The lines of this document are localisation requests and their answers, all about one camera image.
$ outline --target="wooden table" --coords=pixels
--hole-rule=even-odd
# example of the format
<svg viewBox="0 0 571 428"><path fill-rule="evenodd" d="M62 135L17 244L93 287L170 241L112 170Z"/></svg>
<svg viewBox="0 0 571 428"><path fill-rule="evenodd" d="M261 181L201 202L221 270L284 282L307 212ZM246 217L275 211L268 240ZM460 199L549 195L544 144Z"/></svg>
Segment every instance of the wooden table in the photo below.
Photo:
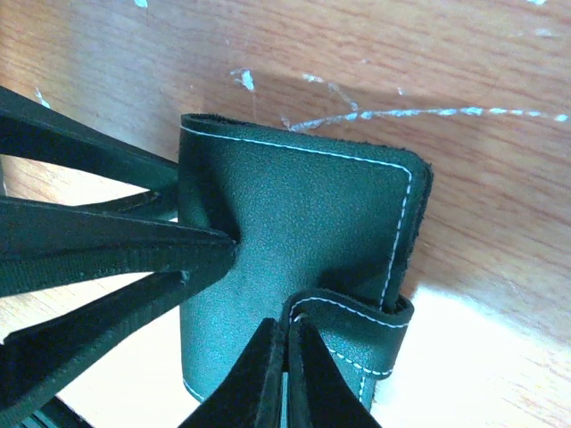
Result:
<svg viewBox="0 0 571 428"><path fill-rule="evenodd" d="M1 1L0 84L172 160L179 115L200 111L419 153L435 181L404 287L417 312L373 414L393 428L571 425L569 2L145 4ZM3 161L11 196L138 190ZM2 299L0 335L132 279ZM61 397L96 427L176 426L196 406L179 352L173 311Z"/></svg>

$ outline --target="white scratch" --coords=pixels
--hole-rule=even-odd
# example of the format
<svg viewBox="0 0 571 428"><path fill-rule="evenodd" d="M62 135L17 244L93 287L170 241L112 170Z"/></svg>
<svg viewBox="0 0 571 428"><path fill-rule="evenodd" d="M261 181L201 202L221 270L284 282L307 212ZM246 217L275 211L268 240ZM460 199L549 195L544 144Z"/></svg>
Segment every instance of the white scratch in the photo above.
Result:
<svg viewBox="0 0 571 428"><path fill-rule="evenodd" d="M303 74L302 76L304 80L307 80L310 83L325 83L325 80L323 80L323 78L320 78L319 76L314 76L308 73ZM339 85L335 83L327 83L327 87L329 88L330 93L335 92L341 98L343 98L343 101L345 101L351 106L352 111L357 111L359 109L359 105L356 102L354 102L349 95L343 92L339 87Z"/></svg>
<svg viewBox="0 0 571 428"><path fill-rule="evenodd" d="M256 90L253 84L253 77L252 71L249 69L236 69L230 72L232 76L236 74L240 74L240 78L235 78L235 81L241 84L243 87L248 89L250 92L254 92Z"/></svg>
<svg viewBox="0 0 571 428"><path fill-rule="evenodd" d="M535 35L538 37L554 37L550 29L537 29Z"/></svg>
<svg viewBox="0 0 571 428"><path fill-rule="evenodd" d="M39 89L37 87L36 87L36 97L44 107L47 107L48 109L52 108L52 107L50 107L49 102L44 99L44 97L42 96L42 93L39 92Z"/></svg>
<svg viewBox="0 0 571 428"><path fill-rule="evenodd" d="M282 119L282 123L284 124L284 126L285 126L287 129L289 129L290 126L291 126L291 122L289 121L289 119L288 119L286 116L284 116L283 114L281 115L281 118L280 118L280 119Z"/></svg>
<svg viewBox="0 0 571 428"><path fill-rule="evenodd" d="M411 118L424 115L435 116L485 116L485 115L511 115L511 116L530 116L542 119L552 119L556 122L566 122L568 116L566 114L559 114L556 116L541 111L524 111L524 110L510 110L500 107L493 107L485 109L483 107L463 107L460 109L426 109L426 110L385 110L385 111L362 111L360 113L353 112L349 114L339 114L327 118L307 120L305 122L296 123L287 128L294 132L303 132L309 129L316 129L324 125L333 125L344 121L354 121L356 119L371 120L373 118Z"/></svg>
<svg viewBox="0 0 571 428"><path fill-rule="evenodd" d="M336 85L335 83L329 83L327 84L327 87L329 88L329 92L335 92L337 93L341 98L343 98L343 101L345 101L346 103L348 103L351 106L351 110L352 111L357 111L359 109L359 105L354 102L349 95L347 95L345 92L343 92L341 90L341 88Z"/></svg>
<svg viewBox="0 0 571 428"><path fill-rule="evenodd" d="M304 74L303 78L308 82L323 83L323 78L319 78L318 76L313 76L312 74Z"/></svg>

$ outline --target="green leather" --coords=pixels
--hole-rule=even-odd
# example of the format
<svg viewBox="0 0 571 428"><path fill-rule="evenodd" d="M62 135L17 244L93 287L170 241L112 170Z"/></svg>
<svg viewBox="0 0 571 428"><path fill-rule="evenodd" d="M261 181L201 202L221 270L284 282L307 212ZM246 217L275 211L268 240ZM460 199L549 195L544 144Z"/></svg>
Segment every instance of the green leather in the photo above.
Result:
<svg viewBox="0 0 571 428"><path fill-rule="evenodd" d="M399 288L430 192L429 166L405 150L211 115L182 117L178 166L179 222L238 241L228 275L181 306L188 390L208 397L258 323L305 291L299 301L316 299L303 309L370 407L412 312ZM317 299L322 289L336 293L331 301ZM375 331L374 347L364 350Z"/></svg>
<svg viewBox="0 0 571 428"><path fill-rule="evenodd" d="M228 377L179 428L278 428L285 346L286 331L263 319Z"/></svg>

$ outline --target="stitched edge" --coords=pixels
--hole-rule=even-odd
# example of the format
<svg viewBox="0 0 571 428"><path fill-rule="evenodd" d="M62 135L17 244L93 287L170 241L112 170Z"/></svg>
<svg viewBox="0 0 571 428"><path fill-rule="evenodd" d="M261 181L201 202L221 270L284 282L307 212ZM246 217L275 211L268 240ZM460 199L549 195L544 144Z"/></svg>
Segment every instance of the stitched edge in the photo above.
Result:
<svg viewBox="0 0 571 428"><path fill-rule="evenodd" d="M341 309L346 309L349 312L351 312L351 313L353 313L359 317L366 318L369 321L372 321L373 323L377 323L379 325L384 325L384 326L389 327L389 328L403 328L403 327L406 327L407 325L409 325L409 323L396 324L396 325L388 324L388 323L385 323L385 322L380 321L378 319L374 319L373 317L370 317L369 315L365 315L365 314L359 312L358 310L349 308L348 306L345 306L342 303L339 303L338 301L334 301L334 300L330 300L330 299L324 299L322 297L308 297L307 299L298 300L294 305L292 305L292 308L289 311L289 322L290 322L290 324L292 324L292 317L294 316L295 308L297 308L299 305L301 305L305 301L310 301L310 300L318 300L318 301L323 301L325 303L331 303L332 305L336 305Z"/></svg>
<svg viewBox="0 0 571 428"><path fill-rule="evenodd" d="M393 372L392 369L387 370L386 372L378 372L377 370L371 370L370 368L366 368L363 367L361 364L353 361L352 359L348 359L345 355L340 354L339 352L337 352L336 350L332 350L331 348L327 348L327 350L329 350L329 352L331 352L332 354L335 354L337 357L339 357L340 359L342 359L343 361L351 364L353 367L355 367L356 369L367 373L368 375L375 375L375 376L387 376L390 373Z"/></svg>
<svg viewBox="0 0 571 428"><path fill-rule="evenodd" d="M360 378L360 388L359 388L359 403L363 403L363 391L365 390L365 376Z"/></svg>
<svg viewBox="0 0 571 428"><path fill-rule="evenodd" d="M205 401L206 398L203 397L202 395L200 395L198 392L196 392L186 381L186 379L183 377L182 378L182 382L185 384L185 386L196 396L198 397L201 401Z"/></svg>
<svg viewBox="0 0 571 428"><path fill-rule="evenodd" d="M385 300L385 294L386 294L386 289L389 286L389 282L391 281L391 273L393 271L393 263L394 263L394 256L396 254L396 247L398 245L399 242L399 238L401 237L401 227L402 227L402 220L404 219L404 214L406 211L406 206L407 206L407 202L409 201L409 195L410 195L410 187L412 184L412 173L410 172L409 169L403 167L402 165L398 165L396 163L390 163L390 162L383 162L380 160L372 160L372 159L367 159L367 158L358 158L355 156L349 156L347 154L341 154L341 153L331 153L331 152L322 152L319 150L311 150L311 149L303 149L301 147L293 147L291 145L283 145L283 144L275 144L275 143L269 143L267 141L258 141L258 140L251 140L248 138L236 138L233 136L220 136L217 134L209 134L207 132L201 132L201 131L195 131L191 128L187 128L187 127L180 127L181 129L184 129L185 131L190 132L191 134L195 134L198 136L212 136L215 138L221 138L223 140L231 140L231 141L244 141L246 143L254 143L254 144L261 144L261 145L268 145L271 147L281 147L284 149L290 149L290 150L296 150L297 152L307 152L307 153L315 153L315 154L324 154L326 156L334 156L336 158L342 158L342 159L348 159L348 160L352 160L352 161L360 161L360 162L367 162L367 163L374 163L377 165L384 165L386 167L393 167L393 168L397 168L400 169L404 172L407 173L408 176L408 180L409 183L407 185L407 189L406 189L406 193L404 195L404 198L402 199L402 208L401 208L401 218L399 218L399 223L397 224L396 227L396 235L394 237L394 243L393 243L393 252L391 254L391 259L389 261L389 268L388 268L388 272L386 274L386 281L385 281L385 285L383 287L383 291L381 292L381 299L380 299L380 303L379 303L379 307L383 306L383 302Z"/></svg>

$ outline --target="wallet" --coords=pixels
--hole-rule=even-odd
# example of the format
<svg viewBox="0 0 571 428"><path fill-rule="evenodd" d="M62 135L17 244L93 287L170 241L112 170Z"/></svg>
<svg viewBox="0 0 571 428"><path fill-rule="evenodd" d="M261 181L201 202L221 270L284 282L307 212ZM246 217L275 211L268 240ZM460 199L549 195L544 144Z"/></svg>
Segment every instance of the wallet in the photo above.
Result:
<svg viewBox="0 0 571 428"><path fill-rule="evenodd" d="M6 337L0 427L59 415L55 393L177 305L181 382L204 402L181 426L378 426L430 166L210 114L182 116L179 143L177 164L0 88L0 153L148 189L78 207L0 196L0 297L154 272Z"/></svg>

